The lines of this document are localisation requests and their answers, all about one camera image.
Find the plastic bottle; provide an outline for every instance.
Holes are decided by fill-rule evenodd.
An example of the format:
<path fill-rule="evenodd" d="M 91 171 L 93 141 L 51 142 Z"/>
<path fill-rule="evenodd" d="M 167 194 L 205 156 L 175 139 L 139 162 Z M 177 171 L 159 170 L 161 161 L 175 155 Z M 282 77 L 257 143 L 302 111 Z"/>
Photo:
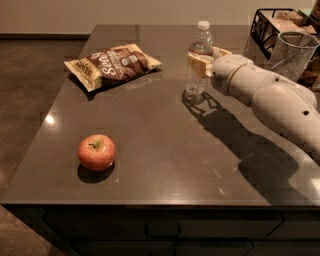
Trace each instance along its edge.
<path fill-rule="evenodd" d="M 189 53 L 212 56 L 213 38 L 208 21 L 199 21 L 197 32 L 189 46 Z M 186 96 L 197 97 L 204 92 L 207 79 L 199 77 L 188 65 Z"/>

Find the red apple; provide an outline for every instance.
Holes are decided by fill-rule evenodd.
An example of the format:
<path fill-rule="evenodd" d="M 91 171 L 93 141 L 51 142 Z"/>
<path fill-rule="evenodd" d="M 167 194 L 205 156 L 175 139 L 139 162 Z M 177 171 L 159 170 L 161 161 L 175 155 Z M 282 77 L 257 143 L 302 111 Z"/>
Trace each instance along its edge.
<path fill-rule="evenodd" d="M 115 158 L 116 147 L 105 135 L 95 134 L 81 141 L 78 157 L 83 167 L 90 171 L 100 172 L 110 167 Z"/>

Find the snack bag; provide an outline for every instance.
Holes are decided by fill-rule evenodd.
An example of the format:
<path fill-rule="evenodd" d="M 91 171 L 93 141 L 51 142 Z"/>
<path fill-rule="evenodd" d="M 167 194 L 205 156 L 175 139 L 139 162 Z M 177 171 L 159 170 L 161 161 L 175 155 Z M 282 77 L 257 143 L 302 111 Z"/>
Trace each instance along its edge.
<path fill-rule="evenodd" d="M 143 53 L 136 44 L 129 44 L 66 61 L 65 65 L 91 92 L 105 85 L 130 81 L 162 64 Z"/>

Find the countertop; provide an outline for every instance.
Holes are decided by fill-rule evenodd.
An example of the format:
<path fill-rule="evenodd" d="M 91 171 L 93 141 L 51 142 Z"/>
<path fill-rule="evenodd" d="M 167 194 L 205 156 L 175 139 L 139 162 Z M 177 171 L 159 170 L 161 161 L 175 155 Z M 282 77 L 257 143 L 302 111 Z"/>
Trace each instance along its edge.
<path fill-rule="evenodd" d="M 215 45 L 259 62 L 249 30 L 213 26 Z M 318 206 L 319 166 L 249 107 L 210 82 L 204 102 L 184 100 L 193 33 L 193 26 L 96 26 L 80 57 L 137 43 L 163 67 L 90 95 L 69 76 L 48 114 L 54 122 L 44 118 L 0 203 Z M 100 174 L 82 168 L 77 157 L 80 141 L 97 133 L 117 148 L 115 164 Z"/>

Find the bottle cap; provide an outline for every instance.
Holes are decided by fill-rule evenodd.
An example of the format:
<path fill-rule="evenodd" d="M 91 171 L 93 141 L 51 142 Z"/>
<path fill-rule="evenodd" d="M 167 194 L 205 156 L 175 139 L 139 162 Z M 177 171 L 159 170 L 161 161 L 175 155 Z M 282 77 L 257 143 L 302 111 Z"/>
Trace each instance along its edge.
<path fill-rule="evenodd" d="M 208 30 L 210 27 L 210 23 L 208 21 L 202 20 L 198 22 L 198 29 L 200 30 Z"/>

